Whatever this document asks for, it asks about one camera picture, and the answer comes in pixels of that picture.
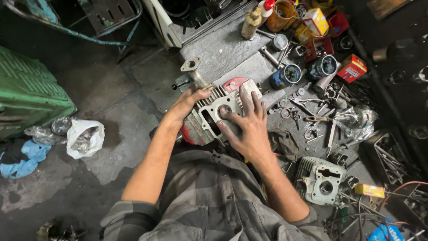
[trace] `dirty rag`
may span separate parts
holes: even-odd
[[[282,153],[287,159],[296,160],[299,147],[288,131],[269,132],[269,141],[272,151]]]
[[[21,148],[24,145],[25,140],[14,139],[6,144],[4,154],[0,159],[0,163],[4,164],[18,164],[21,160],[27,161],[29,158],[27,155],[21,152]]]

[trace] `plastic bottle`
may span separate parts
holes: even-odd
[[[242,25],[241,35],[246,39],[251,39],[254,37],[257,28],[262,22],[261,9],[255,7],[251,12],[247,13],[245,17],[244,24]]]
[[[272,14],[274,5],[275,0],[263,0],[259,2],[259,8],[262,11],[262,13],[260,14],[262,16],[262,22],[259,26],[264,24],[266,19]]]

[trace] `plaid shirt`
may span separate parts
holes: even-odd
[[[119,201],[101,221],[105,241],[330,241],[313,208],[286,222],[269,208],[247,166],[187,151],[171,157],[157,205]]]

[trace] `green metal panel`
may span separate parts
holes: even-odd
[[[33,125],[46,125],[77,108],[44,64],[0,46],[0,140],[20,135]]]

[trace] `shirt button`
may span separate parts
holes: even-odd
[[[235,234],[239,233],[241,231],[241,227],[235,228]]]

